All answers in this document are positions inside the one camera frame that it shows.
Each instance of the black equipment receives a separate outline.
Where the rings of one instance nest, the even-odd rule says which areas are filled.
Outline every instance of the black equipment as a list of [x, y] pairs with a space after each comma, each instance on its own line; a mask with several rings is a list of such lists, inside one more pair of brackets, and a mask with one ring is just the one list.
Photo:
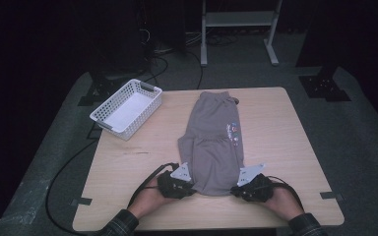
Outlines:
[[[282, 182], [273, 182], [270, 178], [278, 179]], [[303, 208], [302, 202], [300, 201], [300, 198], [296, 194], [294, 189], [291, 186], [289, 186], [288, 183], [286, 183], [285, 181], [273, 176], [266, 177], [263, 174], [259, 174], [250, 183], [246, 185], [243, 185], [241, 187], [232, 187], [231, 193], [236, 197], [241, 197], [243, 200], [247, 202], [265, 203], [268, 199], [270, 199], [273, 196], [274, 188], [288, 189], [296, 198], [300, 207]]]
[[[146, 188], [147, 184], [153, 180], [162, 171], [162, 169], [169, 165], [173, 171], [179, 167], [178, 163], [167, 163], [161, 165], [137, 188], [131, 197], [128, 207], [134, 202], [138, 194]], [[170, 176], [170, 174], [171, 172], [166, 170], [157, 177], [157, 187], [165, 198], [183, 199], [184, 197], [191, 196], [196, 193], [195, 190], [191, 189], [193, 184], [183, 180], [174, 179]]]

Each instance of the dark background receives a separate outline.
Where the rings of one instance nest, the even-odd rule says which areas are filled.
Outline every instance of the dark background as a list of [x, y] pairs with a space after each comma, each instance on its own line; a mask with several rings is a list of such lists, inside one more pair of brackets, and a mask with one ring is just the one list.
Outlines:
[[[146, 70], [150, 47], [142, 48], [138, 28], [152, 28], [154, 38], [176, 47], [185, 28], [200, 29], [200, 0], [145, 1], [144, 17], [142, 2], [0, 1], [0, 217], [83, 73]], [[272, 6], [272, 1], [237, 2], [209, 1], [209, 8], [221, 3], [227, 10]], [[164, 12], [176, 21], [168, 24]], [[278, 31], [306, 29], [297, 65], [336, 61], [357, 78], [378, 111], [378, 0], [284, 0]]]

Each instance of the printed logo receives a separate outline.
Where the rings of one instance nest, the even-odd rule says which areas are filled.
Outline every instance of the printed logo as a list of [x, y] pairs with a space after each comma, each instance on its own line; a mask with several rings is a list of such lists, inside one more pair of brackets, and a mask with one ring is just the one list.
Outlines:
[[231, 124], [227, 124], [226, 133], [228, 134], [228, 138], [232, 141], [232, 144], [234, 146], [238, 146], [238, 141], [239, 141], [238, 124], [235, 122], [232, 122]]

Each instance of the basket handle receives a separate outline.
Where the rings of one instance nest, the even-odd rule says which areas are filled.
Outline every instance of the basket handle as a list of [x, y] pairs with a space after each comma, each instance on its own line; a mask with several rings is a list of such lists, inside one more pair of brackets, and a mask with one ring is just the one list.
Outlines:
[[144, 90], [147, 90], [147, 91], [155, 91], [154, 86], [147, 84], [145, 82], [140, 82], [140, 87], [141, 87], [141, 89], [144, 89]]
[[105, 122], [103, 121], [100, 121], [100, 120], [96, 120], [97, 124], [107, 130], [112, 130], [112, 126], [106, 124]]

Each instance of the black cable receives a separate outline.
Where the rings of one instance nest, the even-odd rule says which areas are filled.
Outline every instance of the black cable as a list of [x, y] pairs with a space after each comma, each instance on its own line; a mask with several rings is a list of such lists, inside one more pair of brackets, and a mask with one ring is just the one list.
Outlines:
[[140, 194], [140, 192], [142, 190], [147, 188], [146, 185], [150, 181], [152, 181], [153, 178], [155, 178], [156, 175], [158, 175], [162, 171], [162, 169], [164, 169], [165, 167], [167, 167], [169, 165], [173, 168], [173, 170], [175, 170], [179, 167], [178, 163], [172, 163], [172, 162], [161, 165], [157, 170], [155, 170], [151, 175], [149, 175], [149, 177], [147, 177], [147, 179], [145, 181], [143, 181], [143, 183], [141, 183], [141, 185], [137, 188], [137, 190], [134, 192], [133, 196], [131, 197], [130, 202], [128, 203], [127, 207], [129, 207], [134, 202], [134, 200], [137, 198], [138, 194]]
[[153, 74], [153, 72], [150, 72], [150, 74], [152, 75], [153, 79], [155, 80], [155, 85], [158, 87], [158, 78], [155, 76], [155, 74]]
[[285, 188], [289, 190], [293, 197], [296, 199], [296, 201], [299, 203], [299, 206], [303, 209], [302, 201], [300, 200], [300, 197], [297, 195], [296, 191], [288, 184], [286, 183], [272, 183], [273, 188]]
[[48, 207], [48, 200], [49, 200], [49, 197], [50, 197], [50, 192], [51, 192], [51, 189], [53, 187], [53, 184], [55, 182], [55, 180], [57, 179], [57, 177], [60, 175], [60, 173], [66, 168], [66, 166], [73, 160], [75, 159], [80, 153], [82, 153], [82, 151], [84, 151], [86, 148], [90, 147], [92, 144], [96, 143], [97, 140], [93, 140], [90, 144], [86, 145], [85, 147], [83, 147], [82, 149], [80, 149], [78, 152], [76, 152], [60, 169], [59, 171], [57, 172], [57, 174], [54, 176], [54, 178], [51, 180], [50, 182], [50, 185], [48, 186], [48, 190], [47, 190], [47, 194], [45, 196], [45, 212], [48, 216], [48, 218], [50, 219], [50, 221], [55, 225], [57, 226], [59, 229], [61, 229], [62, 231], [64, 232], [67, 232], [67, 233], [70, 233], [70, 234], [74, 234], [74, 235], [87, 235], [87, 234], [83, 234], [83, 233], [79, 233], [79, 232], [76, 232], [76, 231], [72, 231], [70, 229], [67, 229], [67, 228], [64, 228], [63, 226], [61, 226], [59, 223], [57, 223], [57, 221], [53, 218], [53, 216], [51, 215], [50, 213], [50, 209]]
[[160, 51], [156, 51], [155, 52], [155, 56], [164, 56], [164, 55], [167, 55], [167, 54], [171, 54], [173, 52], [175, 52], [176, 50], [174, 48], [169, 48], [169, 49], [164, 49], [162, 52]]
[[164, 58], [161, 58], [161, 57], [154, 57], [154, 58], [163, 61], [164, 64], [165, 64], [165, 66], [164, 66], [164, 68], [163, 68], [159, 73], [157, 73], [156, 75], [153, 75], [153, 76], [151, 76], [151, 77], [149, 77], [149, 78], [147, 78], [147, 79], [144, 79], [144, 82], [147, 82], [147, 81], [149, 81], [149, 80], [151, 80], [151, 79], [155, 79], [155, 80], [156, 80], [156, 79], [157, 79], [157, 76], [163, 74], [163, 73], [165, 72], [165, 70], [167, 70], [167, 68], [168, 68], [168, 62], [167, 62]]
[[94, 122], [94, 123], [92, 124], [91, 129], [88, 131], [88, 135], [86, 136], [86, 139], [87, 139], [87, 140], [98, 140], [98, 139], [99, 139], [99, 138], [91, 138], [91, 133], [92, 133], [92, 131], [94, 131], [94, 130], [101, 131], [101, 130], [102, 130], [101, 127], [99, 127], [99, 128], [95, 128], [95, 125], [96, 125], [96, 122]]
[[280, 179], [278, 177], [275, 177], [275, 176], [268, 176], [268, 178], [277, 179], [277, 180], [281, 181], [282, 183], [287, 184], [287, 182], [285, 182], [284, 180], [282, 180], [282, 179]]
[[191, 54], [191, 55], [193, 55], [196, 58], [196, 60], [198, 61], [198, 65], [201, 68], [201, 76], [199, 78], [198, 85], [196, 86], [196, 89], [199, 89], [199, 87], [201, 86], [202, 79], [204, 77], [204, 68], [201, 65], [201, 60], [199, 60], [198, 56], [195, 53], [190, 52], [190, 51], [186, 51], [186, 52], [189, 53], [189, 54]]

